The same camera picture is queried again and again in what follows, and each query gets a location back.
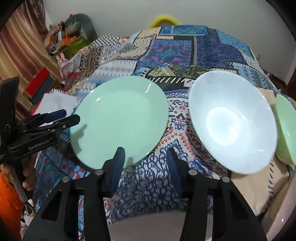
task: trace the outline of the table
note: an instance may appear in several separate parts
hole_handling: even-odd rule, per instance
[[[169,122],[163,138],[146,158],[122,172],[114,197],[104,201],[109,224],[134,215],[186,207],[170,180],[166,164],[166,150],[170,147],[174,147],[178,157],[190,168],[207,177],[227,175],[227,169],[207,152],[192,127],[187,91],[197,77],[212,70],[229,71],[256,87],[279,94],[246,44],[205,26],[152,28],[128,39],[104,35],[78,55],[81,74],[67,92],[77,97],[76,105],[101,83],[125,75],[142,76],[155,82],[169,103]],[[69,130],[60,138],[56,147],[42,151],[38,158],[36,210],[62,177],[69,175],[76,179],[89,174],[90,170],[73,154]],[[209,212],[213,208],[211,203],[209,197]],[[83,197],[78,209],[78,226],[84,240]]]

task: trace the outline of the silver rivet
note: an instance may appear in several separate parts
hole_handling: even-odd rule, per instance
[[[102,169],[97,169],[94,171],[94,173],[99,176],[99,175],[102,175],[104,173],[104,171]]]
[[[189,173],[189,175],[195,176],[195,175],[197,175],[197,170],[190,169],[190,170],[188,171],[188,173]]]
[[[230,182],[230,178],[229,177],[222,177],[221,178],[223,182],[228,183]]]
[[[63,183],[67,183],[69,181],[70,181],[70,177],[69,176],[65,176],[65,177],[62,178],[62,182]]]

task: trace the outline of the tablecloth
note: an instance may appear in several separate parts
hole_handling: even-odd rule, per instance
[[[192,127],[187,91],[197,77],[212,70],[229,71],[256,87],[279,94],[245,43],[206,26],[164,26],[138,32],[128,39],[104,35],[83,50],[80,69],[80,77],[67,92],[77,97],[76,106],[100,84],[126,75],[142,76],[158,84],[169,104],[168,125],[161,141],[137,165],[122,172],[117,192],[104,200],[109,224],[134,215],[186,207],[174,191],[168,172],[166,150],[170,147],[190,168],[207,177],[227,175],[227,169],[207,152]],[[71,154],[69,130],[60,138],[58,146],[42,151],[38,158],[36,210],[62,177],[76,179],[89,174]],[[208,203],[211,212],[210,197]],[[83,197],[78,214],[84,240]]]

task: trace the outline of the curtain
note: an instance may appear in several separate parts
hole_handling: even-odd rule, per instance
[[[22,113],[23,117],[29,114],[32,104],[22,93],[34,75],[46,67],[53,79],[60,80],[57,63],[43,45],[46,34],[42,0],[25,1],[0,32],[0,82],[19,76],[16,113]]]

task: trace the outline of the orange sleeve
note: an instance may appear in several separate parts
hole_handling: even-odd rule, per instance
[[[15,236],[20,240],[20,219],[24,204],[15,188],[10,185],[0,172],[0,217]]]

